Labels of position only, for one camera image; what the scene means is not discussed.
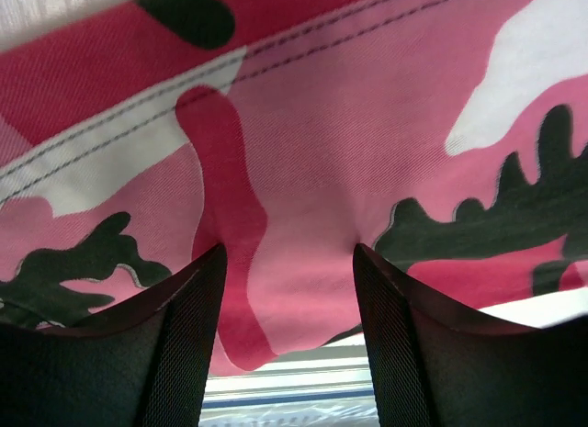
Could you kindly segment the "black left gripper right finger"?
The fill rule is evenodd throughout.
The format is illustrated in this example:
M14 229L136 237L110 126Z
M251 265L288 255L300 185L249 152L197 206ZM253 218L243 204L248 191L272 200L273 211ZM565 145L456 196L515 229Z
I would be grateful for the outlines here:
M584 426L587 319L547 329L493 317L363 244L353 272L383 426Z

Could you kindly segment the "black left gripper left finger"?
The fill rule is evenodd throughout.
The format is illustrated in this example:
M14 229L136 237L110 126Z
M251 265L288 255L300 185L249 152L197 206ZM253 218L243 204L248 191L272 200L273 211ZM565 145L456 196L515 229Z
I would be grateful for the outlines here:
M217 245L71 328L1 328L4 426L195 426L227 271Z

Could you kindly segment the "pink camouflage trousers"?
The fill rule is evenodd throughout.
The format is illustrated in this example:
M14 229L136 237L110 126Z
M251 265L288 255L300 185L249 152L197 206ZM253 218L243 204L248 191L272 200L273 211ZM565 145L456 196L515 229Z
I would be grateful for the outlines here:
M1 319L222 244L211 371L359 323L364 243L475 309L587 310L587 0L132 0L1 56Z

